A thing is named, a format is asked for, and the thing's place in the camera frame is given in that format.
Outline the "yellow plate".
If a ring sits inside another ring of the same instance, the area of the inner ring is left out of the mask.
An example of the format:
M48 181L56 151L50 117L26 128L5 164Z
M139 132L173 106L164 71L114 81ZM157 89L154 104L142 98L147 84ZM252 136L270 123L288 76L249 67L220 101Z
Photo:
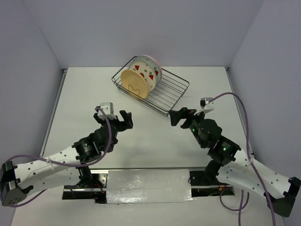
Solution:
M138 72L126 69L121 73L120 79L122 86L132 95L143 99L147 97L147 82Z

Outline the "watermelon pattern plate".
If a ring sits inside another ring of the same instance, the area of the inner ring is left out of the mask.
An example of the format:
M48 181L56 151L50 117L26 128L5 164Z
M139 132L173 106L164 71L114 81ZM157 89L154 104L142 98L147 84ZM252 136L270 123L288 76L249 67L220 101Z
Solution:
M134 60L129 68L132 71L139 73L148 85L148 92L155 89L157 83L159 82L159 72L158 70L150 65L146 60Z
M158 66L152 59L148 58L146 55L140 55L140 56L137 56L135 58L135 60L143 60L143 61L147 62L149 65L151 65L156 74L156 84L158 84L161 81L162 74L161 74Z

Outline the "pink plate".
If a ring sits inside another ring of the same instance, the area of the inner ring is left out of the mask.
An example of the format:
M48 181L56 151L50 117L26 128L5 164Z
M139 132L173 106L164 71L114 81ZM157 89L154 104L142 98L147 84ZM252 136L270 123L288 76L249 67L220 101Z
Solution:
M156 59L154 59L153 57L151 57L151 56L149 56L149 55L146 55L148 58L150 58L150 59L152 59L155 63L156 63L156 65L158 66L158 68L159 68L159 70L160 70L160 72L161 72L161 74L163 73L162 72L162 68L161 68L161 66L160 66L160 64L158 63L158 61L156 60Z

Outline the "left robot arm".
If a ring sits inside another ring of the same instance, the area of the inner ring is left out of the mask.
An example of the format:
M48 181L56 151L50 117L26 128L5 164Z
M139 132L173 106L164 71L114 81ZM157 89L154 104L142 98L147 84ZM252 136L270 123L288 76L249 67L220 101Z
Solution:
M113 151L117 134L133 128L132 114L121 110L123 120L110 111L97 107L95 120L100 128L72 146L48 157L18 155L9 158L0 169L0 200L5 207L28 204L31 194L41 195L58 186L78 184L88 187L93 183L90 166ZM14 164L14 158L29 158L30 162Z

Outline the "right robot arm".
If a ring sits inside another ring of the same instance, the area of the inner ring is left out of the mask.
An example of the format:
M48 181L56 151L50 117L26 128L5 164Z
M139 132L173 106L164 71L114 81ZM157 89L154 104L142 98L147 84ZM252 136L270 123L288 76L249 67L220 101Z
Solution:
M209 184L230 184L247 192L253 192L267 201L267 206L282 217L289 217L301 181L296 177L286 177L254 158L238 144L222 135L222 129L212 119L205 118L207 111L197 111L186 107L179 111L170 110L171 125L189 129L201 148L208 149L211 161L205 169L205 180Z

